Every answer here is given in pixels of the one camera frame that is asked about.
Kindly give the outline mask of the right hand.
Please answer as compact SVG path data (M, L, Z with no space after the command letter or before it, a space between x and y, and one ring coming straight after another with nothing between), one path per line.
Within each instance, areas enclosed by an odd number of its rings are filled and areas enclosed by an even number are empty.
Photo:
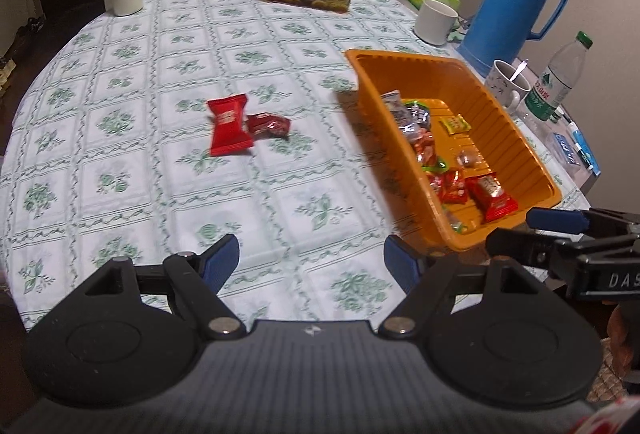
M628 324L620 311L620 305L617 305L608 319L608 338L612 353L612 367L621 378L627 375L634 360L634 347L628 339L628 334Z

